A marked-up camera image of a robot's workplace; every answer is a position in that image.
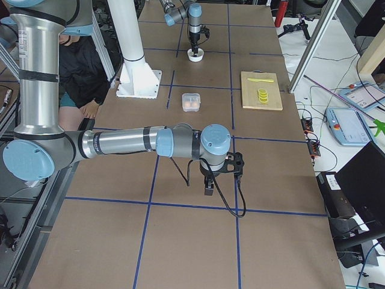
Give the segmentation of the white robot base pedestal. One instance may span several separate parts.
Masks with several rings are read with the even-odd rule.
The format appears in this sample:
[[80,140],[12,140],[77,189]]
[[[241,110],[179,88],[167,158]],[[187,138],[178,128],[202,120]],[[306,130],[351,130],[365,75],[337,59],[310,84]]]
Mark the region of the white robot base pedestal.
[[116,95],[157,98],[162,72],[153,70],[146,62],[134,2],[110,0],[108,6],[123,56]]

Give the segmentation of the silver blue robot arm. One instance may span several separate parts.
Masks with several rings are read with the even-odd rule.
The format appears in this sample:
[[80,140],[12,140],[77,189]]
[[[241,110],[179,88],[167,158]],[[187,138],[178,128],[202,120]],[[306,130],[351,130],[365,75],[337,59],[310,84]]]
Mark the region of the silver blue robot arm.
[[222,125],[203,130],[185,123],[119,131],[70,131],[58,118],[59,37],[86,36],[93,31],[91,1],[10,1],[10,16],[19,33],[20,124],[2,158],[17,178],[36,181],[77,161],[98,155],[156,152],[163,157],[197,160],[205,190],[228,173],[235,157],[230,133]]
[[177,7],[173,1],[160,0],[164,11],[164,20],[168,26],[173,26],[182,20],[188,21],[188,39],[194,58],[199,54],[199,40],[202,29],[202,7],[196,1],[183,1]]

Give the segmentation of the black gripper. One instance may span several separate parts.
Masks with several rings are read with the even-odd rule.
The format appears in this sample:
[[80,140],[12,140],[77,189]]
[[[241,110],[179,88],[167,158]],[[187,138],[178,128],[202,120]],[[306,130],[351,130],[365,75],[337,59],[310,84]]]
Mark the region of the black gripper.
[[190,31],[188,33],[188,39],[189,39],[190,45],[194,46],[192,48],[192,51],[193,51],[193,56],[196,57],[198,55],[198,41],[200,40],[200,33],[193,33]]
[[205,196],[212,196],[214,193],[214,182],[213,180],[221,174],[218,171],[210,171],[206,169],[203,165],[200,165],[200,172],[205,178]]

